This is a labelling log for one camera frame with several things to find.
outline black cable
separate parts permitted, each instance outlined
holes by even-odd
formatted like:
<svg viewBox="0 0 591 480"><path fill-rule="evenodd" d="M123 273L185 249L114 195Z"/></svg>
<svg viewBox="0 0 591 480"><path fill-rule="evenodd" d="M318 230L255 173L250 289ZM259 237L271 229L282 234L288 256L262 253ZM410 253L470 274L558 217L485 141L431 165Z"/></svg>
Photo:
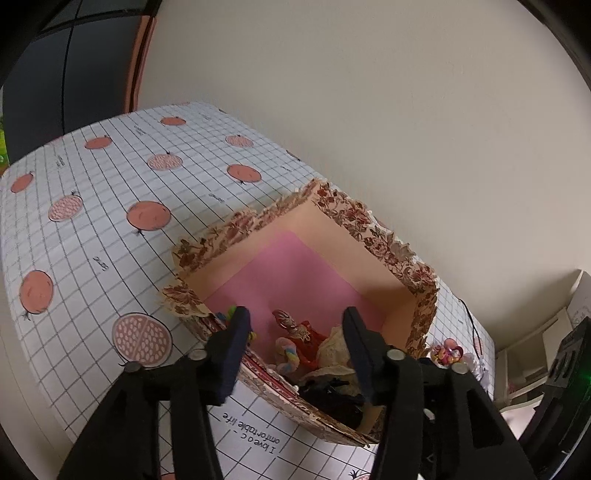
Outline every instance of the black cable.
<svg viewBox="0 0 591 480"><path fill-rule="evenodd" d="M480 343L480 348L482 348L482 340L480 339L480 335L478 335L478 330L476 330L476 326L474 325L474 319L472 318L472 314L470 313L470 310L468 309L468 305L466 305L466 302L463 301L461 298L457 297L457 299L459 301L461 301L462 304L464 305L464 308L466 309L466 313L468 314L468 318L470 319L470 323L472 324L472 346L474 347L474 353L478 357L478 360L480 360L480 355L478 354L478 348L476 348L476 342L474 341L474 334L476 334L476 337L478 337L478 342Z"/></svg>

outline black device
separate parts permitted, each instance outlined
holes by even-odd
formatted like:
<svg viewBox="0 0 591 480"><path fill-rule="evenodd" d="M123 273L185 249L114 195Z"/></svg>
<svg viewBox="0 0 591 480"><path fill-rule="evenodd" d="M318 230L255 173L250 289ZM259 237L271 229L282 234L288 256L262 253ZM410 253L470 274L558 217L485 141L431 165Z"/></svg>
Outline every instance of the black device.
<svg viewBox="0 0 591 480"><path fill-rule="evenodd" d="M365 398L386 406L370 478L533 480L517 439L465 364L438 368L387 345L358 311L343 314L343 334Z"/></svg>
<svg viewBox="0 0 591 480"><path fill-rule="evenodd" d="M590 478L591 319L560 343L544 398L519 439L538 478Z"/></svg>
<svg viewBox="0 0 591 480"><path fill-rule="evenodd" d="M221 480L207 405L232 392L250 332L238 307L206 350L146 370L130 362L90 418L58 480L159 480L158 402L170 400L177 480ZM347 308L343 333L362 393L386 406L372 480L533 480L524 451L463 364L440 369L385 343Z"/></svg>
<svg viewBox="0 0 591 480"><path fill-rule="evenodd" d="M205 350L150 370L127 363L57 480L160 480L158 402L166 400L177 480L222 480L207 406L223 404L232 393L250 331L250 314L238 307Z"/></svg>

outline green object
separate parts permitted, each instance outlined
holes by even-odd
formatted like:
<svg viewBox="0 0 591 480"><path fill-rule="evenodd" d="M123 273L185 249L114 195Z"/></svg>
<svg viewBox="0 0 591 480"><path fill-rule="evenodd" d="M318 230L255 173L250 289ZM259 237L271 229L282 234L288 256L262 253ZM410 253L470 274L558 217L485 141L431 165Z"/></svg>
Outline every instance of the green object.
<svg viewBox="0 0 591 480"><path fill-rule="evenodd" d="M0 174L8 168L8 152L4 138L4 117L0 116Z"/></svg>
<svg viewBox="0 0 591 480"><path fill-rule="evenodd" d="M230 321L234 316L234 312L236 312L236 305L232 305L230 308L228 308L228 321Z"/></svg>

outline pomegranate print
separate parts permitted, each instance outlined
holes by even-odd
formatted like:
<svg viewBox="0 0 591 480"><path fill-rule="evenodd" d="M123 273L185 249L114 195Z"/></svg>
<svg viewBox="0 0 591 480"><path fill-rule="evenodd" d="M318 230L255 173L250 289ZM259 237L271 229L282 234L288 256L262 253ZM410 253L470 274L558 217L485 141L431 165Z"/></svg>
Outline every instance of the pomegranate print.
<svg viewBox="0 0 591 480"><path fill-rule="evenodd" d="M89 140L84 144L84 148L87 148L88 150L96 150L98 148L108 147L112 143L113 141L111 140L111 138L105 135L104 137L96 137L92 140Z"/></svg>
<svg viewBox="0 0 591 480"><path fill-rule="evenodd" d="M47 216L52 222L69 220L82 209L82 198L78 195L66 195L51 205Z"/></svg>
<svg viewBox="0 0 591 480"><path fill-rule="evenodd" d="M242 135L230 135L226 137L226 142L228 142L233 147L249 148L254 145L250 138L243 137Z"/></svg>
<svg viewBox="0 0 591 480"><path fill-rule="evenodd" d="M168 225L170 210L158 202L138 202L127 212L127 221L139 230L158 230Z"/></svg>
<svg viewBox="0 0 591 480"><path fill-rule="evenodd" d="M32 173L25 173L22 177L18 177L12 187L10 187L10 191L13 193L22 192L26 189L29 184L33 181L33 174Z"/></svg>
<svg viewBox="0 0 591 480"><path fill-rule="evenodd" d="M187 122L179 116L164 116L160 120L160 123L163 125L171 125L174 127L178 127L180 125L186 124Z"/></svg>
<svg viewBox="0 0 591 480"><path fill-rule="evenodd" d="M33 270L23 279L18 297L28 313L43 313L53 298L53 282L45 272Z"/></svg>
<svg viewBox="0 0 591 480"><path fill-rule="evenodd" d="M262 178L261 173L258 170L255 170L248 165L230 165L227 172L231 177L240 181L247 181L248 183L255 183Z"/></svg>
<svg viewBox="0 0 591 480"><path fill-rule="evenodd" d="M173 339L168 329L145 313L128 313L113 325L113 344L129 362L151 368L162 365L170 356Z"/></svg>
<svg viewBox="0 0 591 480"><path fill-rule="evenodd" d="M170 153L159 153L158 155L152 155L148 159L148 166L152 170L164 171L179 168L183 164L183 161L176 155Z"/></svg>

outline colorful yarn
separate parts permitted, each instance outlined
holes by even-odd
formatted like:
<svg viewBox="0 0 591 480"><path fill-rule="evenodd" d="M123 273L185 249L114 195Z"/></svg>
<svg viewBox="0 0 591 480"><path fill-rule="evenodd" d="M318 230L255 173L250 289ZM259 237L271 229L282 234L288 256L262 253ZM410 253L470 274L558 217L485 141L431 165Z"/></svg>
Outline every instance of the colorful yarn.
<svg viewBox="0 0 591 480"><path fill-rule="evenodd" d="M277 373L280 375L292 374L300 366L297 347L289 338L279 337L275 341L275 361Z"/></svg>

